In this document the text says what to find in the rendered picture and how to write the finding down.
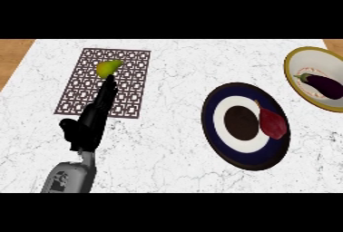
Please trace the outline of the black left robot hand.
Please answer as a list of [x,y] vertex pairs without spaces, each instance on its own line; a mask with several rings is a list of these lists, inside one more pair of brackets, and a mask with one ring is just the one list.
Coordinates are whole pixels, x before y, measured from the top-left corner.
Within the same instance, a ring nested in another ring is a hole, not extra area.
[[77,120],[62,119],[60,126],[64,130],[64,139],[71,143],[73,151],[95,152],[107,126],[108,112],[119,93],[114,75],[107,77],[94,103],[91,103]]

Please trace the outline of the dark blue and white plate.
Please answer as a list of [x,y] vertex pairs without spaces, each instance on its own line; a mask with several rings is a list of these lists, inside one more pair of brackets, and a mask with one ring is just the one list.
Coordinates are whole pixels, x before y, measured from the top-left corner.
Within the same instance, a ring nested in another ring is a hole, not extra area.
[[292,140],[292,129],[277,140],[261,128],[261,108],[287,120],[272,96],[255,85],[231,82],[207,96],[201,124],[207,142],[219,156],[234,166],[264,170],[283,160]]

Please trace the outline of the white bowl with yellow rim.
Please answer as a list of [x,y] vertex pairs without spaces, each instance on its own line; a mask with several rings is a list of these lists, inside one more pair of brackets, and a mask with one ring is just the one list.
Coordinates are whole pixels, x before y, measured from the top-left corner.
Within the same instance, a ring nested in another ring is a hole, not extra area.
[[286,56],[284,74],[309,103],[343,112],[343,56],[320,47],[299,47]]

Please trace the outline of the purple eggplant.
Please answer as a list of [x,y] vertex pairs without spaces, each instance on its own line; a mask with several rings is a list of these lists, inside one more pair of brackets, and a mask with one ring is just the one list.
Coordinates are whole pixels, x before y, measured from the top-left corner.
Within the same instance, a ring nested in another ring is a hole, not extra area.
[[311,73],[296,75],[296,78],[315,88],[329,99],[337,100],[343,97],[343,84],[336,80]]

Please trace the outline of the yellow-green pear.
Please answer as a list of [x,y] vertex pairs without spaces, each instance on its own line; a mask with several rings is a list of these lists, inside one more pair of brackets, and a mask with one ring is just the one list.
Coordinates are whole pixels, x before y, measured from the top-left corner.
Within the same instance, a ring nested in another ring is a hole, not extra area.
[[102,79],[107,79],[110,75],[119,70],[120,66],[123,65],[122,60],[101,62],[97,65],[97,74]]

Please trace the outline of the dark red pear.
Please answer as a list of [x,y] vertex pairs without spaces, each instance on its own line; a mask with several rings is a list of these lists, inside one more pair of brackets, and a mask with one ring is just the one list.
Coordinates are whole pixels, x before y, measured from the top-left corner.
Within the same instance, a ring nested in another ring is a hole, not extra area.
[[255,101],[259,106],[259,122],[261,129],[267,136],[269,136],[274,140],[280,140],[284,134],[287,133],[287,123],[284,118],[267,109],[259,101]]

